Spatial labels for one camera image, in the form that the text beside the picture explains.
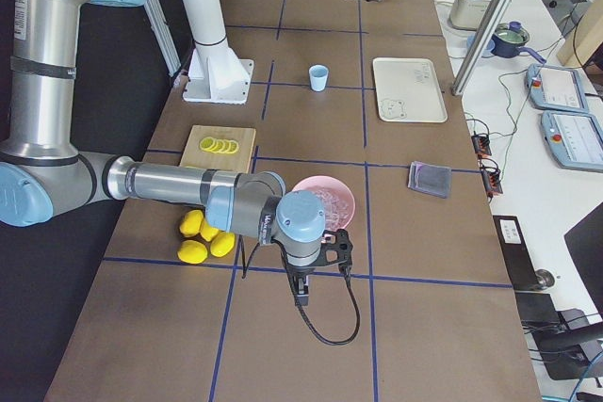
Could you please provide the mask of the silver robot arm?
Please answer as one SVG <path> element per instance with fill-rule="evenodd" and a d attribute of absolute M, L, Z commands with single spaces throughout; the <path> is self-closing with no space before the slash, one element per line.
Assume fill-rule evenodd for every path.
<path fill-rule="evenodd" d="M 84 153 L 71 142 L 80 9 L 145 0 L 15 0 L 10 132 L 1 145 L 1 219 L 43 223 L 104 200 L 202 206 L 210 225 L 276 244 L 296 297 L 326 263 L 325 215 L 310 192 L 289 193 L 272 172 L 235 173 Z"/>

